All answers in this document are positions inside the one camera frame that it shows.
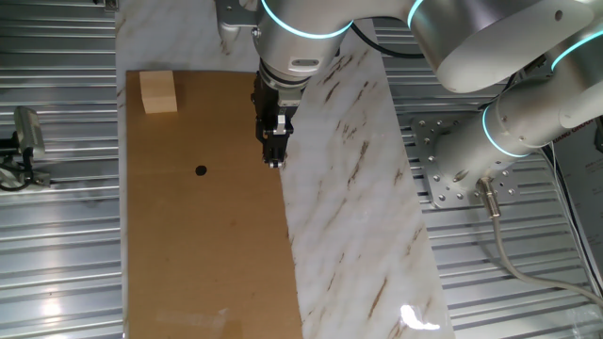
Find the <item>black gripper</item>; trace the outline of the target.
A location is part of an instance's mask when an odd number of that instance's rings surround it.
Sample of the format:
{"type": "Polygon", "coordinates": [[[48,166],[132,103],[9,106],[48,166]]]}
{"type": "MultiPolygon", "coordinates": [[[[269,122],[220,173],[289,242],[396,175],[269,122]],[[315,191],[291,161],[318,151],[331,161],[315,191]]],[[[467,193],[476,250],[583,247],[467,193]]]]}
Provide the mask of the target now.
{"type": "Polygon", "coordinates": [[[266,76],[257,72],[251,98],[256,114],[255,135],[263,141],[264,161],[278,169],[284,164],[287,142],[294,133],[292,118],[301,103],[302,90],[271,87],[266,76]]]}

